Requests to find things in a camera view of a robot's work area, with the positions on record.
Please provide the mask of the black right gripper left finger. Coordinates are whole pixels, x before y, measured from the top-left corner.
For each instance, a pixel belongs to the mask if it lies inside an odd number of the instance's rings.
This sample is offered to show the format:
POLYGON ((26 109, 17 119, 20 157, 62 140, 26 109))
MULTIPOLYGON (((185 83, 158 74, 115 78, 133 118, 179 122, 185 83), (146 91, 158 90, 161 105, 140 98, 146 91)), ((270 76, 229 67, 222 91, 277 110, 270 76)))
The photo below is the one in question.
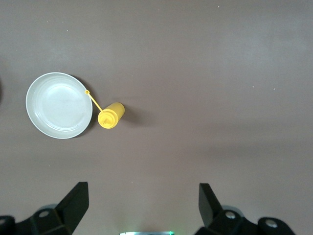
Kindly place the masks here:
POLYGON ((10 215, 0 217, 2 235, 71 235, 89 208, 89 186, 78 182, 57 205, 46 205, 29 218, 16 222, 10 215))

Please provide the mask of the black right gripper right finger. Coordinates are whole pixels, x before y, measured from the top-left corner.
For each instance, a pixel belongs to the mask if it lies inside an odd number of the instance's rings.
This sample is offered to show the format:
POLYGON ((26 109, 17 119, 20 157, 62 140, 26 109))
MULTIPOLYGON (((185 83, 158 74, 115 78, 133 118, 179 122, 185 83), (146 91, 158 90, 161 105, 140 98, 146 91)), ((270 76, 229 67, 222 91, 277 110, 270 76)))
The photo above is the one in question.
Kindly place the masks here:
POLYGON ((282 220, 262 217, 254 224, 233 209, 223 209, 210 184, 199 184, 199 211, 204 223, 197 235, 292 235, 282 220))

